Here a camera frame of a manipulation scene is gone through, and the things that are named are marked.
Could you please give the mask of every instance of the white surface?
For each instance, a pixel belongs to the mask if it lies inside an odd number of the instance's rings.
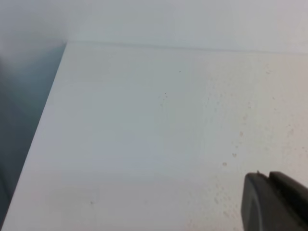
[[[306,0],[2,0],[0,50],[64,39],[307,53],[307,11]]]
[[[245,173],[308,185],[307,62],[68,44],[2,230],[241,230]]]

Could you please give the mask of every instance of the speck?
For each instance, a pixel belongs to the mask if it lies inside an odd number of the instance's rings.
[[[294,134],[294,129],[291,129],[289,132],[288,132],[288,136],[292,136]]]
[[[225,215],[227,218],[229,218],[229,213],[227,213],[226,211],[223,211],[223,215]]]

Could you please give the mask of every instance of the white wall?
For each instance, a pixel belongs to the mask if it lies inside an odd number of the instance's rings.
[[[304,0],[3,0],[0,40],[308,52],[307,9]]]

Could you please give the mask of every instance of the black object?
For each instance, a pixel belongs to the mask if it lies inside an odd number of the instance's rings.
[[[281,172],[248,173],[242,220],[245,231],[308,231],[308,189]]]

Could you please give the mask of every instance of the white table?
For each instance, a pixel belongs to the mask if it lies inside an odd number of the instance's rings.
[[[307,64],[68,44],[2,230],[241,230],[247,172],[308,184]]]

